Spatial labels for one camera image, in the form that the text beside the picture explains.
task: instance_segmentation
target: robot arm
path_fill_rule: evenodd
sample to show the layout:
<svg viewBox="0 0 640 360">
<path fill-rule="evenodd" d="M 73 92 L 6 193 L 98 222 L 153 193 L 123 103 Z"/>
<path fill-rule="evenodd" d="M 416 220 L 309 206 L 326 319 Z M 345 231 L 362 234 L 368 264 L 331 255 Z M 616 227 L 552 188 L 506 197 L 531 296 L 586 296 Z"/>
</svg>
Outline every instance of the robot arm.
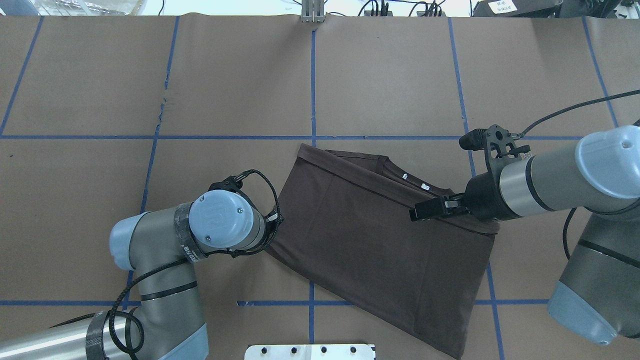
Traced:
<svg viewBox="0 0 640 360">
<path fill-rule="evenodd" d="M 267 217 L 240 190 L 242 179 L 253 173 L 276 198 L 276 210 Z M 275 190 L 257 170 L 212 184 L 194 202 L 122 220 L 111 232 L 111 253 L 120 268 L 141 276 L 113 309 L 139 284 L 141 306 L 129 312 L 135 318 L 103 311 L 1 344 L 0 359 L 204 359 L 207 328 L 193 263 L 217 253 L 256 254 L 270 244 L 281 221 Z"/>
<path fill-rule="evenodd" d="M 640 337 L 640 127 L 585 136 L 577 144 L 529 156 L 520 134 L 498 125 L 460 138 L 483 150 L 487 172 L 464 193 L 416 204 L 412 220 L 470 213 L 511 220 L 584 206 L 593 212 L 556 290 L 551 317 L 601 345 L 618 334 Z"/>
</svg>

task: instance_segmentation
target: blue tape grid line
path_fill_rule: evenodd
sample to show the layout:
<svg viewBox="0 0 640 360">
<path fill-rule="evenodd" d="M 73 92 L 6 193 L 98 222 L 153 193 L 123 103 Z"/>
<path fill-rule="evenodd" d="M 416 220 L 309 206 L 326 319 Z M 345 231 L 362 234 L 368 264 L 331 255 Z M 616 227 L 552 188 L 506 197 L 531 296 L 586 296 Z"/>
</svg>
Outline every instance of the blue tape grid line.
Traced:
<svg viewBox="0 0 640 360">
<path fill-rule="evenodd" d="M 15 101 L 16 96 L 18 96 L 18 89 L 20 88 L 20 84 L 22 83 L 22 77 L 24 76 L 24 71 L 27 69 L 27 65 L 29 64 L 29 59 L 31 58 L 31 53 L 33 52 L 33 48 L 36 46 L 36 41 L 38 40 L 40 29 L 42 29 L 43 21 L 44 21 L 44 16 L 40 16 L 40 20 L 38 21 L 38 26 L 36 27 L 36 31 L 33 34 L 33 39 L 31 39 L 31 45 L 29 45 L 29 51 L 27 51 L 27 56 L 24 58 L 24 63 L 22 64 L 22 68 L 20 69 L 18 80 L 16 80 L 15 82 L 15 86 L 11 94 L 11 99 L 9 99 L 9 104 L 6 107 L 6 111 L 4 113 L 4 117 L 2 120 L 2 125 L 0 125 L 0 135 L 2 135 L 2 133 L 4 132 L 4 127 L 6 126 L 6 122 L 9 120 L 9 114 L 11 113 L 13 102 Z"/>
<path fill-rule="evenodd" d="M 316 135 L 316 140 L 458 140 L 459 135 Z M 527 140 L 580 140 L 582 136 L 529 136 Z M 14 140 L 155 140 L 155 135 L 0 135 Z M 313 140 L 308 135 L 158 135 L 158 140 Z"/>
<path fill-rule="evenodd" d="M 311 31 L 311 146 L 316 147 L 316 31 Z"/>
<path fill-rule="evenodd" d="M 589 53 L 591 54 L 591 60 L 593 61 L 593 66 L 596 70 L 596 75 L 598 76 L 598 81 L 600 82 L 600 87 L 602 87 L 602 93 L 607 97 L 609 93 L 607 91 L 607 87 L 604 85 L 604 79 L 602 79 L 602 74 L 600 73 L 600 67 L 598 66 L 598 60 L 596 59 L 596 53 L 593 51 L 593 44 L 591 43 L 591 35 L 589 34 L 589 26 L 587 25 L 587 18 L 582 17 L 582 27 L 584 28 L 584 35 L 587 38 L 587 45 L 589 46 Z M 607 100 L 607 107 L 609 108 L 609 113 L 611 114 L 611 120 L 613 120 L 613 125 L 618 127 L 618 119 L 616 119 L 616 114 L 613 111 L 613 106 L 611 106 L 611 101 Z"/>
<path fill-rule="evenodd" d="M 316 29 L 311 31 L 311 146 L 316 147 Z M 309 280 L 309 343 L 316 339 L 316 285 Z"/>
<path fill-rule="evenodd" d="M 175 49 L 175 39 L 178 36 L 178 26 L 180 26 L 180 17 L 175 17 L 175 24 L 173 25 L 173 36 L 171 39 L 171 49 L 169 50 L 169 59 L 166 64 L 166 77 L 164 79 L 164 89 L 167 90 L 169 87 L 169 76 L 171 75 L 171 64 L 173 63 L 173 51 Z M 160 104 L 160 114 L 158 115 L 158 124 L 156 125 L 156 130 L 154 132 L 154 143 L 151 145 L 151 155 L 149 156 L 149 165 L 147 167 L 147 176 L 145 178 L 145 189 L 142 192 L 142 201 L 140 204 L 140 213 L 144 213 L 147 208 L 147 198 L 149 195 L 149 182 L 151 181 L 151 171 L 154 167 L 154 160 L 156 158 L 156 149 L 158 144 L 158 138 L 160 136 L 160 126 L 162 125 L 162 116 L 164 113 L 164 104 L 166 102 L 166 98 L 163 98 L 162 103 Z M 127 276 L 127 286 L 131 284 L 133 280 L 133 271 L 129 271 L 129 275 Z M 124 299 L 122 299 L 122 310 L 126 310 L 129 307 L 129 295 L 131 291 L 127 292 Z"/>
<path fill-rule="evenodd" d="M 449 37 L 451 38 L 451 52 L 453 55 L 453 66 L 456 69 L 456 81 L 458 82 L 458 95 L 460 97 L 460 111 L 462 113 L 462 120 L 465 127 L 465 134 L 469 132 L 469 124 L 467 121 L 467 109 L 465 108 L 465 98 L 462 91 L 462 80 L 460 78 L 460 66 L 458 65 L 458 53 L 456 52 L 456 39 L 453 31 L 453 21 L 450 17 L 447 18 L 449 23 Z M 468 152 L 469 167 L 471 175 L 476 176 L 476 166 L 474 165 L 474 159 L 471 155 L 471 151 Z M 491 271 L 491 263 L 486 267 L 486 276 L 489 282 L 489 294 L 491 297 L 491 307 L 493 310 L 493 324 L 495 326 L 495 337 L 498 344 L 498 355 L 500 360 L 504 360 L 504 347 L 502 346 L 502 332 L 500 331 L 500 319 L 498 316 L 498 304 L 495 299 L 495 288 L 493 286 L 493 274 Z"/>
<path fill-rule="evenodd" d="M 497 299 L 496 304 L 546 305 L 549 299 Z M 113 300 L 0 300 L 0 306 L 111 306 Z M 251 300 L 238 301 L 238 306 L 353 306 L 346 300 Z M 492 300 L 476 300 L 475 305 L 493 305 Z M 140 301 L 129 301 L 129 306 L 140 306 Z"/>
<path fill-rule="evenodd" d="M 170 72 L 173 62 L 173 53 L 175 49 L 175 43 L 177 38 L 177 32 L 179 27 L 180 17 L 176 17 L 173 30 L 172 44 L 170 48 L 169 58 L 167 62 L 167 73 L 164 80 L 164 88 L 168 89 Z M 462 90 L 462 82 L 460 76 L 460 66 L 458 65 L 458 55 L 456 52 L 454 31 L 451 19 L 447 19 L 449 22 L 449 36 L 451 38 L 452 55 L 454 60 L 454 68 L 456 73 L 456 82 L 458 85 L 458 94 L 460 98 L 461 118 L 465 132 L 468 132 L 468 118 L 465 107 L 465 101 Z M 16 85 L 13 89 L 11 99 L 9 101 L 7 110 L 4 114 L 3 122 L 0 126 L 0 138 L 5 139 L 30 139 L 30 140 L 153 140 L 151 155 L 149 159 L 149 166 L 147 169 L 147 178 L 145 180 L 145 189 L 143 192 L 143 200 L 141 203 L 141 212 L 145 210 L 146 199 L 148 196 L 148 183 L 150 180 L 150 173 L 153 167 L 153 161 L 156 153 L 157 141 L 163 140 L 311 140 L 312 145 L 316 146 L 316 140 L 457 140 L 459 136 L 454 135 L 442 135 L 442 136 L 368 136 L 368 135 L 344 135 L 344 136 L 318 136 L 316 133 L 316 29 L 312 31 L 311 36 L 311 136 L 263 136 L 263 135 L 160 135 L 160 125 L 162 123 L 162 116 L 164 111 L 164 103 L 161 104 L 161 111 L 159 114 L 159 123 L 156 126 L 154 135 L 3 135 L 6 123 L 10 116 L 10 112 L 15 102 L 17 92 L 20 87 L 20 83 L 28 66 L 31 53 L 36 44 L 38 34 L 42 28 L 44 17 L 40 17 L 38 26 L 34 33 L 31 45 L 28 53 L 20 70 Z M 605 96 L 608 96 L 608 91 L 604 84 L 602 74 L 600 73 L 600 67 L 593 50 L 591 43 L 591 37 L 589 34 L 586 18 L 582 18 L 582 24 L 584 26 L 584 32 L 586 40 L 589 46 L 589 52 L 593 65 L 602 87 L 602 91 Z M 611 114 L 614 125 L 618 126 L 618 121 L 615 116 L 615 112 L 611 106 L 611 102 L 607 101 L 609 112 Z M 581 136 L 528 136 L 528 140 L 579 140 Z M 469 165 L 471 167 L 472 175 L 476 175 L 475 165 L 469 152 Z M 508 305 L 544 305 L 548 303 L 548 299 L 496 299 L 495 287 L 493 284 L 493 275 L 491 271 L 491 265 L 487 268 L 487 276 L 490 290 L 490 300 L 477 300 L 476 305 L 491 305 L 493 309 L 493 317 L 495 323 L 496 337 L 498 341 L 498 348 L 500 354 L 500 360 L 504 360 L 504 349 L 502 346 L 502 338 L 500 333 L 500 322 L 498 317 L 497 306 Z M 132 272 L 129 273 L 127 283 L 132 280 Z M 123 308 L 126 306 L 139 306 L 140 301 L 129 301 L 128 295 L 123 301 Z M 110 300 L 0 300 L 0 306 L 110 306 L 112 301 Z M 309 341 L 314 342 L 314 308 L 315 306 L 350 306 L 351 304 L 344 300 L 315 300 L 315 285 L 313 282 L 309 282 L 309 300 L 255 300 L 255 301 L 238 301 L 238 306 L 308 306 L 309 307 Z"/>
<path fill-rule="evenodd" d="M 0 306 L 111 306 L 113 300 L 0 300 Z M 140 306 L 140 301 L 130 301 Z"/>
</svg>

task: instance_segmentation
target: cable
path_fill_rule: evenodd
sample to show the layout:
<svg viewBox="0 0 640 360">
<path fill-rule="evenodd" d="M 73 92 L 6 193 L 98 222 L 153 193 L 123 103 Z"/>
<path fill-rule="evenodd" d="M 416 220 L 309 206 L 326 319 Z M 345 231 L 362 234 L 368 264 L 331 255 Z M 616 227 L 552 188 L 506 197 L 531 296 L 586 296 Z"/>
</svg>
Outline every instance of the cable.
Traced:
<svg viewBox="0 0 640 360">
<path fill-rule="evenodd" d="M 145 331 L 142 329 L 142 323 L 138 320 L 138 318 L 136 318 L 133 315 L 130 315 L 129 313 L 124 313 L 123 311 L 118 311 L 118 307 L 120 307 L 120 303 L 122 302 L 122 300 L 124 299 L 124 297 L 127 295 L 127 293 L 131 290 L 131 288 L 133 288 L 134 286 L 136 286 L 140 281 L 146 279 L 147 277 L 150 277 L 151 275 L 154 275 L 160 271 L 166 270 L 168 268 L 172 268 L 174 266 L 178 266 L 178 265 L 182 265 L 184 263 L 187 263 L 187 259 L 180 259 L 177 261 L 174 261 L 173 263 L 168 263 L 168 264 L 164 264 L 162 266 L 159 266 L 149 272 L 145 272 L 143 275 L 138 276 L 137 278 L 135 278 L 133 281 L 131 281 L 131 283 L 129 285 L 127 285 L 126 288 L 124 288 L 124 290 L 122 290 L 122 292 L 120 293 L 120 296 L 118 296 L 118 298 L 113 302 L 113 305 L 111 306 L 111 310 L 109 310 L 109 335 L 111 336 L 111 341 L 113 341 L 113 343 L 116 345 L 116 347 L 118 349 L 120 349 L 120 351 L 126 353 L 126 354 L 135 354 L 138 351 L 140 351 L 140 349 L 142 348 L 142 345 L 145 342 Z M 124 345 L 120 339 L 118 339 L 118 334 L 116 334 L 116 328 L 115 328 L 115 321 L 116 321 L 116 315 L 118 316 L 124 316 L 129 318 L 131 321 L 133 321 L 137 328 L 138 331 L 140 332 L 140 342 L 138 343 L 138 346 L 131 348 L 128 347 L 126 345 Z"/>
<path fill-rule="evenodd" d="M 50 329 L 53 329 L 54 327 L 58 327 L 58 326 L 62 326 L 62 325 L 68 325 L 70 323 L 78 322 L 80 320 L 93 318 L 94 315 L 95 315 L 95 313 L 91 313 L 91 314 L 87 314 L 87 315 L 83 315 L 83 316 L 78 316 L 77 318 L 73 318 L 71 320 L 67 320 L 65 322 L 61 322 L 59 324 L 53 325 L 52 327 L 50 327 Z"/>
<path fill-rule="evenodd" d="M 599 99 L 595 99 L 595 100 L 590 100 L 590 101 L 585 101 L 585 102 L 581 102 L 580 104 L 576 104 L 573 106 L 569 106 L 568 108 L 564 108 L 560 111 L 556 111 L 553 114 L 549 114 L 545 117 L 543 117 L 542 119 L 537 120 L 536 122 L 534 122 L 533 124 L 529 125 L 529 127 L 527 127 L 526 129 L 524 129 L 524 131 L 522 131 L 520 134 L 518 134 L 518 138 L 523 138 L 531 129 L 533 129 L 534 127 L 542 124 L 543 122 L 547 121 L 548 119 L 551 119 L 552 117 L 558 116 L 560 114 L 564 114 L 567 111 L 573 110 L 573 109 L 577 109 L 577 108 L 581 108 L 583 106 L 587 106 L 587 105 L 592 105 L 592 104 L 596 104 L 598 102 L 603 102 L 603 101 L 609 101 L 609 100 L 614 100 L 614 99 L 619 99 L 621 97 L 627 97 L 627 96 L 631 96 L 631 95 L 637 95 L 640 94 L 640 90 L 633 90 L 633 91 L 629 91 L 629 92 L 623 92 L 621 94 L 616 94 L 616 95 L 611 95 L 611 96 L 606 96 L 606 97 L 601 97 Z"/>
<path fill-rule="evenodd" d="M 420 4 L 424 4 L 424 12 L 427 12 L 427 9 L 429 8 L 429 4 L 427 4 L 427 2 L 425 1 L 418 1 L 417 3 L 414 4 L 413 8 L 411 8 L 411 11 L 409 12 L 409 15 L 407 16 L 411 16 L 411 14 L 413 14 L 413 11 L 415 10 L 415 7 L 420 5 Z"/>
<path fill-rule="evenodd" d="M 259 244 L 256 247 L 249 250 L 234 250 L 234 251 L 214 250 L 214 251 L 205 253 L 204 254 L 205 256 L 209 256 L 211 254 L 228 254 L 235 257 L 235 256 L 257 254 L 258 252 L 269 247 L 269 245 L 271 245 L 271 242 L 273 241 L 273 238 L 276 237 L 276 234 L 278 233 L 278 227 L 282 223 L 282 214 L 280 213 L 280 201 L 278 200 L 278 194 L 276 193 L 276 189 L 273 187 L 273 184 L 271 184 L 271 181 L 269 181 L 269 179 L 267 179 L 267 177 L 262 172 L 259 172 L 258 170 L 255 170 L 255 169 L 247 170 L 242 174 L 236 176 L 236 181 L 242 181 L 244 178 L 246 178 L 251 174 L 258 174 L 267 183 L 267 185 L 269 185 L 269 188 L 271 189 L 271 193 L 273 194 L 273 199 L 276 202 L 276 214 L 278 215 L 278 217 L 276 218 L 276 220 L 274 220 L 275 225 L 274 225 L 273 231 L 271 232 L 271 235 L 269 235 L 269 238 L 264 243 Z"/>
<path fill-rule="evenodd" d="M 378 4 L 377 0 L 368 0 L 366 3 L 364 3 L 364 5 L 362 5 L 362 7 L 360 8 L 360 11 L 358 12 L 357 16 L 360 16 L 362 14 L 362 12 L 364 11 L 364 8 L 371 3 L 371 15 L 373 16 L 373 3 L 376 3 L 376 5 Z"/>
<path fill-rule="evenodd" d="M 567 233 L 567 230 L 569 230 L 569 223 L 571 222 L 571 219 L 573 219 L 573 214 L 575 214 L 576 210 L 577 208 L 573 208 L 571 209 L 571 211 L 569 211 L 569 215 L 566 216 L 566 220 L 564 221 L 564 227 L 562 229 L 562 246 L 564 247 L 564 254 L 567 260 L 571 258 L 571 255 L 569 254 L 569 246 L 566 243 L 566 233 Z"/>
</svg>

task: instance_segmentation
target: black band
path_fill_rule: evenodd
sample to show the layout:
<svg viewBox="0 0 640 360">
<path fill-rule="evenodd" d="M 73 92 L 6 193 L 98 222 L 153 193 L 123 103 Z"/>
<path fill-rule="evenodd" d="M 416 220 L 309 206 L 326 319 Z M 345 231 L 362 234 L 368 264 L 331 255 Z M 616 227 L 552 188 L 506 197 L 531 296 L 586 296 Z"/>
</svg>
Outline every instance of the black band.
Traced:
<svg viewBox="0 0 640 360">
<path fill-rule="evenodd" d="M 191 229 L 189 228 L 189 209 L 191 209 L 191 203 L 187 202 L 178 205 L 173 215 L 173 225 L 185 257 L 193 264 L 205 259 L 207 255 L 191 235 Z"/>
<path fill-rule="evenodd" d="M 620 215 L 620 214 L 624 214 L 627 213 L 635 208 L 637 208 L 638 206 L 640 206 L 640 199 L 637 199 L 633 204 L 627 206 L 624 209 L 621 210 L 617 210 L 617 211 L 610 211 L 610 212 L 603 212 L 603 211 L 595 211 L 589 208 L 586 208 L 587 210 L 589 210 L 592 213 L 596 213 L 598 215 Z"/>
<path fill-rule="evenodd" d="M 194 282 L 190 282 L 189 284 L 176 286 L 173 289 L 163 290 L 153 294 L 140 295 L 140 300 L 147 301 L 147 300 L 153 300 L 153 299 L 160 299 L 161 297 L 165 297 L 165 296 L 181 293 L 185 290 L 193 289 L 196 286 L 198 286 L 198 282 L 194 281 Z"/>
<path fill-rule="evenodd" d="M 87 360 L 105 360 L 102 332 L 104 322 L 107 320 L 107 312 L 101 311 L 93 316 L 84 337 L 84 351 Z"/>
<path fill-rule="evenodd" d="M 137 307 L 134 307 L 133 309 L 131 309 L 131 311 L 129 311 L 129 314 L 133 315 L 133 312 L 137 309 L 138 309 Z M 124 324 L 124 341 L 128 348 L 133 348 L 133 344 L 131 343 L 131 319 L 130 318 L 127 318 Z M 129 354 L 129 358 L 131 358 L 131 360 L 138 360 L 135 353 Z"/>
<path fill-rule="evenodd" d="M 614 258 L 616 260 L 622 261 L 623 263 L 627 264 L 627 265 L 631 265 L 636 269 L 640 270 L 640 261 L 630 258 L 624 254 L 620 254 L 619 252 L 613 251 L 611 249 L 608 249 L 606 247 L 600 246 L 598 244 L 592 243 L 590 241 L 586 241 L 586 240 L 580 240 L 578 241 L 578 245 L 580 246 L 584 246 L 586 248 L 589 248 L 591 250 L 595 250 L 597 252 L 600 252 L 602 254 L 605 254 L 606 256 L 609 256 L 611 258 Z"/>
<path fill-rule="evenodd" d="M 543 209 L 545 209 L 547 211 L 555 211 L 552 208 L 548 207 L 542 201 L 542 199 L 540 198 L 540 196 L 536 192 L 536 188 L 533 187 L 533 180 L 531 179 L 531 163 L 533 162 L 533 158 L 535 158 L 535 156 L 532 156 L 529 159 L 529 161 L 527 161 L 527 167 L 524 170 L 524 175 L 525 175 L 525 178 L 527 179 L 527 186 L 529 187 L 529 192 L 531 192 L 531 196 L 538 203 L 538 205 L 540 205 L 541 208 L 543 208 Z"/>
</svg>

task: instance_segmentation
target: white label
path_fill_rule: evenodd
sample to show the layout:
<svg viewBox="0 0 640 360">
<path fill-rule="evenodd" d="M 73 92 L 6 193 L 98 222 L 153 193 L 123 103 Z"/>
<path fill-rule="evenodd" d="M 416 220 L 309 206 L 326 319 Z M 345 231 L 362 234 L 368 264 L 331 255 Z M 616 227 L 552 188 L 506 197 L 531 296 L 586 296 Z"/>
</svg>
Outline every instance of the white label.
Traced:
<svg viewBox="0 0 640 360">
<path fill-rule="evenodd" d="M 512 0 L 500 0 L 488 3 L 493 13 L 510 13 L 518 11 Z"/>
</svg>

